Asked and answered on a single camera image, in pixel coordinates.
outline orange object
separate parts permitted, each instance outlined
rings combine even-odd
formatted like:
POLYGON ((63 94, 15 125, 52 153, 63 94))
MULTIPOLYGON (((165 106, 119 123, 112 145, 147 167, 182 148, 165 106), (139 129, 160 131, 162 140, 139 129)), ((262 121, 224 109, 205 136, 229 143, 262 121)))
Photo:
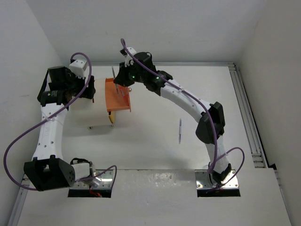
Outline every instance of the orange object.
POLYGON ((129 109, 131 112, 131 102, 128 87, 117 85, 119 92, 119 94, 117 94, 116 85, 113 81, 113 78, 108 78, 105 80, 105 102, 107 105, 107 111, 114 112, 129 109))
POLYGON ((92 191, 91 188, 89 189, 89 192, 90 192, 90 194, 93 194, 96 197, 101 197, 100 193, 92 191))

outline white wall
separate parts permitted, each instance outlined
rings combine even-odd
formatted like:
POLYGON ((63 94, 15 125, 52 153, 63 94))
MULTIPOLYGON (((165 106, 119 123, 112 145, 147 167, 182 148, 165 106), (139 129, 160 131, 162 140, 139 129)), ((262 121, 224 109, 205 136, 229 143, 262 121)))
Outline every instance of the white wall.
MULTIPOLYGON (((36 99, 48 67, 61 61, 25 0, 0 1, 0 153, 23 131, 40 120, 36 99)), ((39 130, 18 143, 8 155, 12 175, 21 181, 23 164, 30 161, 39 130)), ((18 187, 0 164, 0 225, 6 225, 18 187)))
POLYGON ((294 225, 301 225, 301 1, 270 0, 241 72, 270 162, 275 162, 294 225))
POLYGON ((156 62, 236 61, 266 0, 27 0, 62 59, 119 62, 120 38, 156 62))

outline white table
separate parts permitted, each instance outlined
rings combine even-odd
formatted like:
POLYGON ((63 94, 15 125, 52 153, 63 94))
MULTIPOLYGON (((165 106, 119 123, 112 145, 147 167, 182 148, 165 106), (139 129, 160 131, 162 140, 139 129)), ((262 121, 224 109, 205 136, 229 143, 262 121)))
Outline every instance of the white table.
MULTIPOLYGON (((194 169, 206 169, 209 162, 205 145, 195 136, 197 123, 143 84, 135 84, 130 93, 132 112, 118 112, 113 128, 76 128, 67 120, 63 132, 65 161, 85 158, 99 169, 113 164, 121 169, 112 198, 67 198, 68 189, 29 192, 18 226, 290 225, 273 170, 254 168, 228 67, 157 69, 199 98, 223 105, 225 148, 240 146, 246 154, 238 175, 241 197, 197 197, 194 169)), ((111 67, 94 66, 93 75, 111 77, 111 67)), ((241 153, 232 152, 228 158, 237 169, 241 153)))

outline metal base plate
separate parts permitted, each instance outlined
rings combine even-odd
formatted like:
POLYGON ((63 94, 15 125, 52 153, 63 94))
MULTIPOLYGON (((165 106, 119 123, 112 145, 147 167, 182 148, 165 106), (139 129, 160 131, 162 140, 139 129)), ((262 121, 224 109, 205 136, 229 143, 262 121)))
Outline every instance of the metal base plate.
MULTIPOLYGON (((97 169, 96 174, 102 172, 104 170, 97 169)), ((102 198, 110 198, 111 197, 111 186, 113 182, 114 174, 113 170, 108 170, 101 176, 95 178, 98 186, 94 186, 91 190, 95 193, 100 193, 102 198)), ((69 189, 68 197, 95 197, 89 192, 89 185, 84 184, 83 182, 76 182, 69 189)))
POLYGON ((238 179, 235 176, 231 181, 231 177, 235 174, 235 170, 231 170, 229 175, 223 180, 224 186, 220 189, 211 191, 211 189, 216 187, 216 183, 212 178, 210 178, 207 171, 196 170, 196 185, 198 197, 229 197, 229 196, 240 196, 238 179))

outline metal frame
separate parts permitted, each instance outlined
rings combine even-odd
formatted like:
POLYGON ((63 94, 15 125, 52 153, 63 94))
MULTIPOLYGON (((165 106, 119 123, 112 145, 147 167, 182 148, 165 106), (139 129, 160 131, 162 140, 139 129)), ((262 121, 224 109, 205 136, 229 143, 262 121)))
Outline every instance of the metal frame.
MULTIPOLYGON (((30 180, 29 178, 24 174, 22 182, 22 185, 28 186, 30 185, 30 180)), ((17 199, 15 201, 13 210, 11 212, 10 218, 9 218, 9 222, 8 222, 8 226, 17 226, 20 216, 21 216, 21 212, 25 203, 25 199, 27 196, 27 192, 28 190, 21 188, 19 189, 19 193, 17 196, 17 199)))
MULTIPOLYGON (((112 66, 119 65, 119 63, 93 63, 93 66, 112 66)), ((253 161, 255 167, 265 168, 267 167, 265 155, 262 149, 262 145, 259 139, 258 131, 254 122, 254 118, 252 115, 252 111, 246 96, 246 91, 243 86, 241 76, 237 71, 236 66, 229 63, 197 63, 197 62, 166 62, 166 63, 155 63, 156 66, 227 66, 229 68, 229 72, 232 78, 232 83, 234 86, 234 90, 237 96, 238 105, 242 114, 242 118, 244 121, 244 126, 246 129, 247 137, 249 140, 249 144, 251 147, 251 152, 253 155, 253 161)), ((29 182, 26 179, 26 175, 23 178, 23 183, 29 182)), ((25 203, 25 199, 27 196, 27 190, 20 188, 18 196, 16 198, 16 202, 14 204, 8 226, 17 226, 19 218, 21 216, 22 208, 25 203)))
POLYGON ((229 71, 240 108, 240 113, 243 118, 245 130, 248 136, 254 166, 255 168, 267 168, 268 164, 266 156, 263 151, 241 75, 234 64, 229 66, 229 71))

